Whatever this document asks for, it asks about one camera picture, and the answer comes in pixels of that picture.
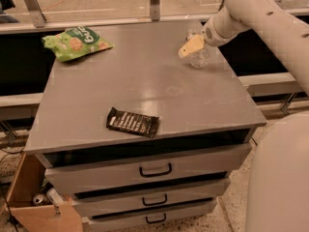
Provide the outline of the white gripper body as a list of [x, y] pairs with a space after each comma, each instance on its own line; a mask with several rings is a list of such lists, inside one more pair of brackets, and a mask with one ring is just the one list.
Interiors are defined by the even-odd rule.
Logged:
[[247, 9], [223, 7], [203, 26], [202, 35], [210, 46], [222, 46], [249, 29]]

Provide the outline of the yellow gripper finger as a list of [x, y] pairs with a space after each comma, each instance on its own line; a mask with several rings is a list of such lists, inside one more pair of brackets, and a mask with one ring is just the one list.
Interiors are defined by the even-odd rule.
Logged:
[[185, 58], [202, 50], [204, 47], [204, 37], [200, 34], [191, 34], [187, 37], [186, 43], [179, 49], [178, 53], [181, 58]]

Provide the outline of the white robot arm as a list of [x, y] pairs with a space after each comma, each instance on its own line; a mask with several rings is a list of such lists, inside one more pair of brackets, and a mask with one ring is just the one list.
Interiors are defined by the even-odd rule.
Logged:
[[[309, 95], [309, 25], [282, 8], [285, 0], [224, 0], [223, 8], [179, 50], [185, 58], [206, 46], [222, 46], [253, 30], [282, 63], [284, 73], [243, 76], [260, 96]], [[251, 165], [245, 232], [309, 232], [309, 112], [273, 124]]]

